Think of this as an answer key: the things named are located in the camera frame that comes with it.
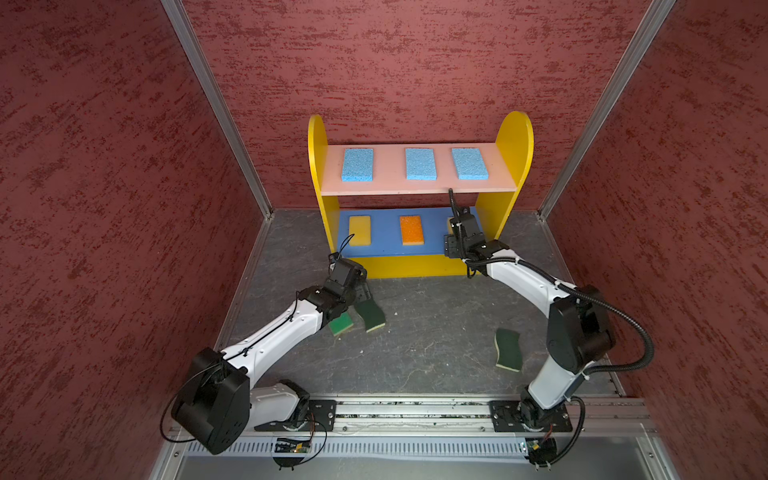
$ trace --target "yellow shelf side panel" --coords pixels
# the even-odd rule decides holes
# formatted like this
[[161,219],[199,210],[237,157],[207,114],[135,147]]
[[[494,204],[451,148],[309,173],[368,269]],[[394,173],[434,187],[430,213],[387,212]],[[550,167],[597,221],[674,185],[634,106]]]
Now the yellow shelf side panel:
[[310,130],[307,135],[307,144],[310,149],[310,172],[312,183],[315,186],[317,204],[320,214],[323,215],[323,225],[326,228],[328,246],[331,252],[336,251],[336,235],[339,232],[339,198],[324,197],[320,193],[320,185],[323,184],[323,172],[326,169],[326,156],[328,154],[328,137],[323,119],[319,115],[310,118]]
[[507,115],[498,129],[496,146],[502,153],[517,190],[479,194],[475,209],[478,211],[480,225],[485,235],[488,238],[498,239],[523,188],[528,171],[531,170],[533,127],[528,115],[521,111],[513,111]]

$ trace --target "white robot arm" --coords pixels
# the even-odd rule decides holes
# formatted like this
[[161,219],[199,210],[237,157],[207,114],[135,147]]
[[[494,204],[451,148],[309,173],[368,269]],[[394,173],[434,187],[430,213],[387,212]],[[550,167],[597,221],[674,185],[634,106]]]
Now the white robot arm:
[[303,424],[309,394],[301,387],[289,380],[268,388],[254,386],[298,342],[354,303],[370,300],[366,277],[360,264],[336,258],[322,286],[296,292],[288,309],[258,332],[219,353],[203,349],[192,360],[171,416],[213,454],[232,445],[245,428],[268,422]]
[[[521,294],[546,315],[548,358],[538,375],[521,392],[518,411],[509,421],[520,422],[526,429],[538,431],[550,425],[566,400],[584,403],[573,393],[594,372],[628,372],[647,366],[654,356],[654,344],[648,333],[631,316],[603,300],[593,286],[577,288],[526,262],[498,240],[486,241],[475,216],[468,208],[458,208],[449,191],[454,217],[452,234],[445,236],[445,255],[460,258],[467,265],[467,277],[477,272],[498,280]],[[629,323],[640,335],[645,347],[642,358],[626,365],[595,365],[615,345],[611,311]],[[498,412],[499,415],[510,415]],[[573,446],[579,425],[566,447],[549,463],[555,463]]]

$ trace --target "green scouring pad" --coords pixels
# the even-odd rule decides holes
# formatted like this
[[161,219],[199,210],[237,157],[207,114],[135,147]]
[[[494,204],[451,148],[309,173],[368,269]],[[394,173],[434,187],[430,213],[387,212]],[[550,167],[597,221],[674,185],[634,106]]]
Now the green scouring pad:
[[328,322],[328,327],[330,327],[333,336],[338,336],[341,333],[344,333],[345,331],[351,329],[354,325],[355,324],[352,323],[352,319],[349,318],[349,314],[347,312],[342,313],[338,318]]
[[378,305],[376,305],[373,298],[356,303],[354,308],[358,315],[362,317],[362,321],[366,324],[366,332],[371,332],[384,326],[386,323],[384,312]]
[[496,366],[519,372],[523,368],[523,354],[520,352],[520,334],[512,330],[497,329],[493,341],[496,345]]

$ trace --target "red textured wall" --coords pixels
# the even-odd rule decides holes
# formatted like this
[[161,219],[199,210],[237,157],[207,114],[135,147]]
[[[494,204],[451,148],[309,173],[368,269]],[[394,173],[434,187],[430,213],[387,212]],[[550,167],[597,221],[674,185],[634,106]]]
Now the red textured wall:
[[146,478],[258,210],[160,2],[0,18],[0,478]]
[[[517,208],[538,208],[648,0],[186,0],[200,43],[276,207],[317,205],[311,114],[331,143],[493,141],[533,121]],[[444,197],[398,206],[444,205]],[[392,198],[345,207],[392,206]]]
[[765,2],[678,0],[549,220],[577,279],[654,336],[622,381],[688,479],[768,471],[766,25]]

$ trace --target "wooden shelf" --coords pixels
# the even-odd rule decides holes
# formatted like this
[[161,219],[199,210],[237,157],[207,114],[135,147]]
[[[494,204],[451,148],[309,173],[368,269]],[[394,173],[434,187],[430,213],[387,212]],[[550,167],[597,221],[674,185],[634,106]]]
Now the wooden shelf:
[[[344,150],[373,149],[373,181],[342,182]],[[437,180],[406,179],[406,148],[431,148],[435,153]],[[452,148],[478,148],[488,170],[487,180],[459,180]],[[467,266],[443,254],[451,209],[446,207],[392,210],[341,210],[342,195],[409,195],[477,193],[472,213],[488,239],[502,234],[512,206],[525,183],[533,158],[533,127],[520,111],[507,115],[493,144],[378,144],[328,145],[326,128],[319,115],[310,118],[307,153],[312,185],[331,252],[339,249],[349,233],[349,217],[371,217],[371,245],[347,247],[344,256],[360,263],[368,278],[465,275]],[[420,215],[424,245],[402,245],[399,216]]]
[[[347,148],[373,149],[373,181],[344,182],[341,170]],[[406,148],[431,148],[435,152],[437,180],[406,178]],[[487,180],[459,180],[453,164],[452,148],[478,148],[488,170]],[[328,145],[320,193],[342,195],[444,194],[449,188],[457,194],[514,192],[515,181],[496,144],[378,144]]]

